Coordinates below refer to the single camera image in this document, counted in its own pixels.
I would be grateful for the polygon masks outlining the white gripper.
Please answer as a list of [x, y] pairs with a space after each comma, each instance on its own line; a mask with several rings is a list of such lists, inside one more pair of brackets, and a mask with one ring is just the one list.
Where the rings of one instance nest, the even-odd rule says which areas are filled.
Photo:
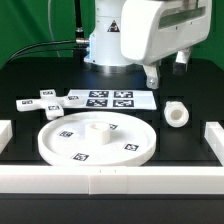
[[159, 65], [151, 63], [177, 52], [173, 74], [184, 75], [192, 51], [188, 47], [207, 38], [211, 12], [212, 0], [127, 0], [121, 14], [121, 53], [148, 65], [143, 66], [146, 85], [157, 89]]

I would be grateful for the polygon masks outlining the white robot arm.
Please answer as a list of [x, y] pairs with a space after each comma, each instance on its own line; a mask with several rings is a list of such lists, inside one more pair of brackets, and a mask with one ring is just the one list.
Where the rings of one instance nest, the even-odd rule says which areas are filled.
[[210, 31], [212, 0], [95, 0], [95, 29], [85, 62], [104, 73], [142, 67], [159, 87], [161, 60], [174, 54], [173, 72], [187, 71], [192, 47]]

